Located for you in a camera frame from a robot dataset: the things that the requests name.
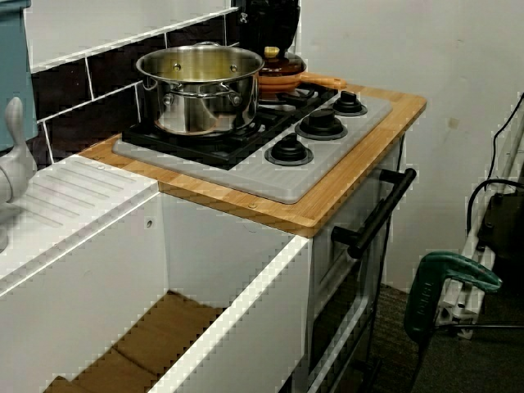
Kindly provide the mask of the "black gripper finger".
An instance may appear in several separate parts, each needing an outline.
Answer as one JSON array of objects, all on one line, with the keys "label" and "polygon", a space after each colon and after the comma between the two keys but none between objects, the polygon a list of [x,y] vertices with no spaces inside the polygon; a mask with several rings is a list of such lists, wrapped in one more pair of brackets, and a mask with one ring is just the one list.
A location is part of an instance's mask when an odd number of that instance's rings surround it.
[{"label": "black gripper finger", "polygon": [[281,29],[280,30],[280,53],[285,54],[286,51],[293,44],[296,31],[294,29]]}]

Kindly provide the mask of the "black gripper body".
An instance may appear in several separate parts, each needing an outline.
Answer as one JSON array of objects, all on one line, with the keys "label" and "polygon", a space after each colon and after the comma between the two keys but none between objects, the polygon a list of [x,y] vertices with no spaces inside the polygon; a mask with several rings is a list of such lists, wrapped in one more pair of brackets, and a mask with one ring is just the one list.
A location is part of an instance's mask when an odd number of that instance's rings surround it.
[{"label": "black gripper body", "polygon": [[250,26],[258,39],[292,41],[299,17],[298,1],[250,1]]}]

